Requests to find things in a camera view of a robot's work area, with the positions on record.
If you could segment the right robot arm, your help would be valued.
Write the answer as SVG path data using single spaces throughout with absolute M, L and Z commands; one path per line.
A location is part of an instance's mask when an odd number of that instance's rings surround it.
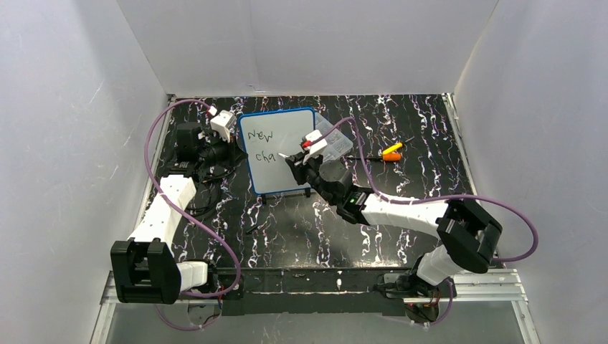
M 297 184 L 309 184 L 336 213 L 351 224 L 396 226 L 436 235 L 441 245 L 420 257 L 406 275 L 380 289 L 430 290 L 461 271 L 489 270 L 501 225 L 476 201 L 419 203 L 416 199 L 383 199 L 372 188 L 358 186 L 340 161 L 323 162 L 305 153 L 284 157 Z

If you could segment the blue framed whiteboard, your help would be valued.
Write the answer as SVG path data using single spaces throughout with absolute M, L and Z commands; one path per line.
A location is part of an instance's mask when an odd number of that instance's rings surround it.
M 315 130 L 311 107 L 250 113 L 237 120 L 252 190 L 257 195 L 303 190 L 282 157 L 301 152 L 302 137 Z

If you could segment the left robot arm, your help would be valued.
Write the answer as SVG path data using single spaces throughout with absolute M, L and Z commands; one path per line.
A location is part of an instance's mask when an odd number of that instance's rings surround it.
M 173 304 L 182 292 L 212 290 L 215 268 L 209 260 L 176 262 L 172 243 L 196 188 L 211 167 L 231 168 L 246 158 L 232 124 L 184 123 L 176 131 L 176 155 L 161 169 L 158 193 L 126 240 L 116 241 L 110 258 L 118 300 Z

